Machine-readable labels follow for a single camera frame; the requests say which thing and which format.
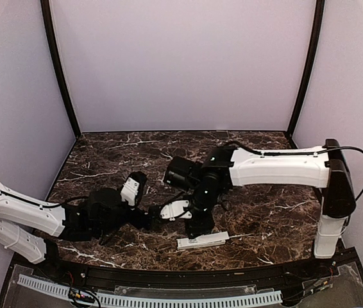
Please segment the white remote control body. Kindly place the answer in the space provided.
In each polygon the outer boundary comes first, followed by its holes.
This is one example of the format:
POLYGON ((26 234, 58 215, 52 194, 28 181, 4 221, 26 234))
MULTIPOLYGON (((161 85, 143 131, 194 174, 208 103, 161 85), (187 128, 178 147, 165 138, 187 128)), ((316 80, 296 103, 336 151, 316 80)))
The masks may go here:
POLYGON ((226 243, 230 236, 228 232, 218 232, 195 237, 193 239, 183 238, 177 240, 177 250, 188 250, 196 248, 206 248, 219 246, 226 243))

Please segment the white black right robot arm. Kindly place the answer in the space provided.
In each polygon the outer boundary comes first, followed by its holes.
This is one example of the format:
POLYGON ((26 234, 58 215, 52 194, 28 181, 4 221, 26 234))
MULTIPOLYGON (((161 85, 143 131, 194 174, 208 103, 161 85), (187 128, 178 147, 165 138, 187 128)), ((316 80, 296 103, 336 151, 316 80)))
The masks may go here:
POLYGON ((203 162, 174 157, 164 182, 192 194, 170 201, 160 209, 160 218, 182 218, 190 238, 204 235, 214 227, 212 209, 219 197, 232 187, 256 184, 289 184, 321 191, 321 213, 314 239, 313 257, 303 265, 309 278, 328 268, 338 239, 357 206, 350 170, 335 139, 324 146, 295 150, 253 150, 237 141, 214 148, 203 162))

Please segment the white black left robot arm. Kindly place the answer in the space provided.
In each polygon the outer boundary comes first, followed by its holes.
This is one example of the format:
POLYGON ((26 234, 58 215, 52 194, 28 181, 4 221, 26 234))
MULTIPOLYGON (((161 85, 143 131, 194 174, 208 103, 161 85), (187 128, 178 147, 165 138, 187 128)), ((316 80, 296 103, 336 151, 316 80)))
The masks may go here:
POLYGON ((102 188, 87 196, 49 203, 26 196, 0 182, 0 244, 23 256, 53 280, 67 274, 57 245, 25 230, 34 228, 64 241, 101 239, 123 225, 148 228, 150 218, 140 209, 147 177, 133 172, 120 189, 102 188))

